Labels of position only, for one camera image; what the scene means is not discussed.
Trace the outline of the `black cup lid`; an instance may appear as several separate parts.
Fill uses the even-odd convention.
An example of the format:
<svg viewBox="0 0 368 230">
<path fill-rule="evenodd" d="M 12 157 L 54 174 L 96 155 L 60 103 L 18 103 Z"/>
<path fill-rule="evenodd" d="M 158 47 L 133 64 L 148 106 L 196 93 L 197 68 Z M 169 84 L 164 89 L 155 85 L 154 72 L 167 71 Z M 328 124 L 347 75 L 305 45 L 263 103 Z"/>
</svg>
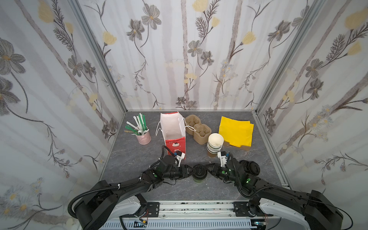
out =
<svg viewBox="0 0 368 230">
<path fill-rule="evenodd" d="M 208 172 L 204 165 L 197 164 L 193 167 L 193 174 L 192 174 L 193 178 L 205 179 L 207 175 L 208 175 Z"/>
</svg>

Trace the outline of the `red white paper bag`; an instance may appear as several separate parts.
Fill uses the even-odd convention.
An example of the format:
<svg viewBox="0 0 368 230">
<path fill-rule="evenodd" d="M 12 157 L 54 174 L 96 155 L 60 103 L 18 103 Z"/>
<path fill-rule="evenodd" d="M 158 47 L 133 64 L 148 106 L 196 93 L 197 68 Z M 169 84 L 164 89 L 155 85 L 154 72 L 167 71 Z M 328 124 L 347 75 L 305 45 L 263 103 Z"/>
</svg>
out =
<svg viewBox="0 0 368 230">
<path fill-rule="evenodd" d="M 187 155 L 186 149 L 186 129 L 196 131 L 186 123 L 185 118 L 179 113 L 160 114 L 160 121 L 157 125 L 155 135 L 161 131 L 165 146 L 174 153 L 180 151 Z"/>
</svg>

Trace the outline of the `green paper coffee cup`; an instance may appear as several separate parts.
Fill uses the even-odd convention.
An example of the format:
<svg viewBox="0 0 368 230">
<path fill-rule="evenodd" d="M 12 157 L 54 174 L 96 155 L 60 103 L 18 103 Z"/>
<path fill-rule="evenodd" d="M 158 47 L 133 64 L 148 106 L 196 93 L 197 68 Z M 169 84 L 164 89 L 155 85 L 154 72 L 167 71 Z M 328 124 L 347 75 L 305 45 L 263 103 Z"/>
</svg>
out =
<svg viewBox="0 0 368 230">
<path fill-rule="evenodd" d="M 196 182 L 196 183 L 202 183 L 205 181 L 205 179 L 197 179 L 197 178 L 193 178 L 193 180 Z"/>
</svg>

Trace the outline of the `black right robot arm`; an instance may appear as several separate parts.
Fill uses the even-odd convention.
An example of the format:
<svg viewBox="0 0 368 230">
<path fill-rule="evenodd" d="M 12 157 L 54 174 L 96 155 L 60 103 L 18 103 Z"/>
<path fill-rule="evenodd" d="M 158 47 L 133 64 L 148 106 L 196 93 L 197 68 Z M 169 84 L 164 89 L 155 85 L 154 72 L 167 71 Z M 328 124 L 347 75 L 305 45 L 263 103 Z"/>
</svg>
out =
<svg viewBox="0 0 368 230">
<path fill-rule="evenodd" d="M 298 192 L 273 185 L 259 178 L 260 167 L 256 162 L 238 161 L 231 153 L 225 156 L 225 165 L 212 163 L 205 166 L 206 170 L 226 183 L 233 183 L 238 192 L 249 200 L 249 212 L 257 215 L 261 209 L 261 199 L 283 205 L 292 212 L 301 215 L 311 230 L 340 230 L 345 211 L 333 205 L 319 191 L 310 193 Z"/>
</svg>

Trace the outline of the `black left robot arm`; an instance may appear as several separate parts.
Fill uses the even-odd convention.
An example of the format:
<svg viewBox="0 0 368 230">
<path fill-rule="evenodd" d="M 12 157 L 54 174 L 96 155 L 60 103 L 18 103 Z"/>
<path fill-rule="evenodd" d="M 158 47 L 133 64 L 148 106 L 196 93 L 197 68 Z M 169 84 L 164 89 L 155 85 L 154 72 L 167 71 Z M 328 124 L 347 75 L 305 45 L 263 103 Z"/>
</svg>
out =
<svg viewBox="0 0 368 230">
<path fill-rule="evenodd" d="M 102 180 L 91 190 L 77 195 L 68 204 L 69 215 L 79 221 L 83 230 L 98 230 L 121 201 L 156 189 L 165 179 L 181 180 L 193 175 L 191 166 L 179 164 L 172 152 L 165 154 L 166 150 L 163 145 L 161 157 L 138 178 L 112 184 Z"/>
</svg>

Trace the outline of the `single black lid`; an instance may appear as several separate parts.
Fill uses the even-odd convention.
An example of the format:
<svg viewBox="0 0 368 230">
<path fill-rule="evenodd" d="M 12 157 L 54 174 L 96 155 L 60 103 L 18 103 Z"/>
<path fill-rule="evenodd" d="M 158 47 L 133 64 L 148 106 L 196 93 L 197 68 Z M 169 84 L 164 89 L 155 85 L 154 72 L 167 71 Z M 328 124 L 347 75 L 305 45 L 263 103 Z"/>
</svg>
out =
<svg viewBox="0 0 368 230">
<path fill-rule="evenodd" d="M 249 167 L 249 162 L 247 160 L 241 160 L 239 163 L 243 166 L 245 170 Z"/>
</svg>

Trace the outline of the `stack of black lids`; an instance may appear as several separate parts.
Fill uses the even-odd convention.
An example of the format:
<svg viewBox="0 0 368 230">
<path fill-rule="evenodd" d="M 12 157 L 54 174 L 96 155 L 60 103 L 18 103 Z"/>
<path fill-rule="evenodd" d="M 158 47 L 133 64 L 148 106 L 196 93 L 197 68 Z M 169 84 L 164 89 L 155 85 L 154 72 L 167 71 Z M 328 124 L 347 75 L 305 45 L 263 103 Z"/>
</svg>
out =
<svg viewBox="0 0 368 230">
<path fill-rule="evenodd" d="M 245 169 L 249 174 L 254 176 L 258 176 L 260 174 L 260 166 L 256 162 L 247 162 Z"/>
</svg>

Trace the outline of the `brown cardboard napkin holder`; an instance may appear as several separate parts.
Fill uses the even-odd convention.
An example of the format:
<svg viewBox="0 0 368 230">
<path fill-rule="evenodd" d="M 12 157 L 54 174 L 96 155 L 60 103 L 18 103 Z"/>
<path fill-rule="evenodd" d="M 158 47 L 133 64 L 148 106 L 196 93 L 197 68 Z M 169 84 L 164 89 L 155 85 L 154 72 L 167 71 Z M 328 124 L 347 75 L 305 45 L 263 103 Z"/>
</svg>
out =
<svg viewBox="0 0 368 230">
<path fill-rule="evenodd" d="M 241 149 L 241 150 L 244 150 L 244 151 L 249 151 L 251 149 L 250 146 L 244 146 L 244 145 L 235 146 L 235 145 L 232 145 L 232 144 L 230 144 L 229 142 L 226 142 L 226 141 L 224 141 L 223 145 L 227 146 L 227 147 L 235 147 L 235 148 L 238 148 L 238 149 Z"/>
</svg>

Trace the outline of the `stack of paper cups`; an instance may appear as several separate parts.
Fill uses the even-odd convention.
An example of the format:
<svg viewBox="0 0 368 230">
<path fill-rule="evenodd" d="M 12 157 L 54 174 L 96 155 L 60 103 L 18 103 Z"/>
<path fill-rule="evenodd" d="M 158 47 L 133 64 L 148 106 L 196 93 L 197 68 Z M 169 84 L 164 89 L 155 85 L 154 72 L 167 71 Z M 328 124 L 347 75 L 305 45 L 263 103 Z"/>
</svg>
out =
<svg viewBox="0 0 368 230">
<path fill-rule="evenodd" d="M 212 133 L 207 142 L 208 156 L 211 158 L 217 157 L 218 152 L 221 152 L 223 144 L 223 136 L 218 133 Z"/>
</svg>

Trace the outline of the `yellow napkin stack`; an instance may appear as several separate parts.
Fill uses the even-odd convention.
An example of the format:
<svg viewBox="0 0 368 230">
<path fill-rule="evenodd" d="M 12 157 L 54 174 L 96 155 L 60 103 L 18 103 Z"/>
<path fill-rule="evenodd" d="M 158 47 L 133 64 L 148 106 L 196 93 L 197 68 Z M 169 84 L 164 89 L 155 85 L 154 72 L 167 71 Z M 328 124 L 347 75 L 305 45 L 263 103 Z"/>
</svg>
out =
<svg viewBox="0 0 368 230">
<path fill-rule="evenodd" d="M 235 147 L 251 147 L 253 140 L 254 124 L 250 121 L 238 121 L 227 117 L 221 117 L 219 134 L 224 141 Z"/>
</svg>

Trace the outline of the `pink straw holder cup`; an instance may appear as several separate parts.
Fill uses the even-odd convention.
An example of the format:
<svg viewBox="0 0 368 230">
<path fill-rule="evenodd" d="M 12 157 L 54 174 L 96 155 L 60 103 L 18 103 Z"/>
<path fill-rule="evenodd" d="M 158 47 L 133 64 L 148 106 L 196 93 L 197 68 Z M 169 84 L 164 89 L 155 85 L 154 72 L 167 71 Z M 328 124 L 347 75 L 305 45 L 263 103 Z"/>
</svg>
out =
<svg viewBox="0 0 368 230">
<path fill-rule="evenodd" d="M 141 145 L 147 145 L 151 141 L 151 136 L 150 136 L 149 130 L 144 131 L 143 134 L 141 134 L 141 135 L 136 135 L 136 138 L 138 140 L 138 143 L 141 144 Z"/>
</svg>

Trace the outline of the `brown pulp cup carrier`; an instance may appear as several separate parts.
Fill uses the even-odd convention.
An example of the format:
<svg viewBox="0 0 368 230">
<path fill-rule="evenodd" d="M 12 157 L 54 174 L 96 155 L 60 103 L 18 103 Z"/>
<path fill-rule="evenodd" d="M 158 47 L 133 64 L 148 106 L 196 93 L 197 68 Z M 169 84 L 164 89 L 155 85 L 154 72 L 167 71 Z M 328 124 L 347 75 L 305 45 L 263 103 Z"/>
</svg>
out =
<svg viewBox="0 0 368 230">
<path fill-rule="evenodd" d="M 200 118 L 196 115 L 187 116 L 185 122 L 187 124 L 187 134 L 191 135 L 198 144 L 205 145 L 212 134 L 211 128 L 206 124 L 202 124 Z"/>
</svg>

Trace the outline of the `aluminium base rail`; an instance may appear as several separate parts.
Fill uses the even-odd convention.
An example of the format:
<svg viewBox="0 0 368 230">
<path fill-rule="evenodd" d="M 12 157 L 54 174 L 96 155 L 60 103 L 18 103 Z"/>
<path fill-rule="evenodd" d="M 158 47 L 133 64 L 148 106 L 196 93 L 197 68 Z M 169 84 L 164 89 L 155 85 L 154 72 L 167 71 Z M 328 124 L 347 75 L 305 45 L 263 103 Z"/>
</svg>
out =
<svg viewBox="0 0 368 230">
<path fill-rule="evenodd" d="M 262 200 L 261 213 L 246 212 L 247 201 L 152 201 L 138 211 L 130 198 L 118 204 L 96 230 L 309 230 L 305 218 L 274 201 Z"/>
</svg>

